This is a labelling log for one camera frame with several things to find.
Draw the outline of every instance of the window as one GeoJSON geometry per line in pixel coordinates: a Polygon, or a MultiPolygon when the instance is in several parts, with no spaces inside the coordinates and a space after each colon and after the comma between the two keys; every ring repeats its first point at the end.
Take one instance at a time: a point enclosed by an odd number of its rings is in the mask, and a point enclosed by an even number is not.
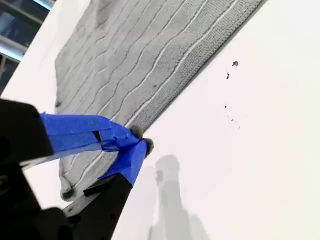
{"type": "Polygon", "coordinates": [[[0,0],[0,95],[53,3],[52,0],[0,0]]]}
{"type": "Polygon", "coordinates": [[[18,64],[18,62],[0,55],[0,95],[5,89],[11,76],[14,74],[18,64]]]}

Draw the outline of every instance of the blue tape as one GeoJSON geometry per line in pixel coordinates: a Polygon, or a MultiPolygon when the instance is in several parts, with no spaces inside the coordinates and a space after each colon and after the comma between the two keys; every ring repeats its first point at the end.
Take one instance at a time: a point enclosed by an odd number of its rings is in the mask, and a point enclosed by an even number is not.
{"type": "Polygon", "coordinates": [[[119,151],[100,178],[122,174],[134,185],[147,152],[147,143],[106,117],[96,115],[40,115],[54,154],[50,160],[84,151],[119,151]]]}

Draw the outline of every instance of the white table surface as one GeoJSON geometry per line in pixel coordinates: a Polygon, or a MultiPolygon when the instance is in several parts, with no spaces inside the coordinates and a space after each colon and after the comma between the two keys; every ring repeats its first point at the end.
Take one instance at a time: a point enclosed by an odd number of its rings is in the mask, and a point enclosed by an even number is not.
{"type": "MultiPolygon", "coordinates": [[[[88,3],[56,2],[3,98],[54,112],[54,60],[88,3]]],[[[149,128],[112,239],[320,239],[319,7],[267,1],[149,128]]],[[[68,205],[57,161],[25,174],[43,208],[68,205]]]]}

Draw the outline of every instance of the stain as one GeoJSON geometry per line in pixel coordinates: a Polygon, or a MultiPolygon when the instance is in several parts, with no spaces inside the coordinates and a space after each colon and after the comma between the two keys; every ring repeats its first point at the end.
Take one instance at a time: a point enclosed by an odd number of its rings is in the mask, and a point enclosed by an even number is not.
{"type": "Polygon", "coordinates": [[[61,106],[61,104],[62,104],[62,102],[61,102],[61,101],[56,101],[56,102],[55,102],[55,107],[56,107],[56,108],[58,108],[58,107],[60,107],[60,106],[61,106]]]}

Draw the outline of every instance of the ribbed fabric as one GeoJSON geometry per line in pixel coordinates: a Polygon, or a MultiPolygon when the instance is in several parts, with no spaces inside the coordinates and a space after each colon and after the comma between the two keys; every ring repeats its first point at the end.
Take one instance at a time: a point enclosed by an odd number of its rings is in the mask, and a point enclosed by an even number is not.
{"type": "MultiPolygon", "coordinates": [[[[146,130],[260,2],[91,0],[55,61],[58,114],[102,115],[146,130]]],[[[61,159],[62,197],[81,195],[114,158],[61,159]]]]}

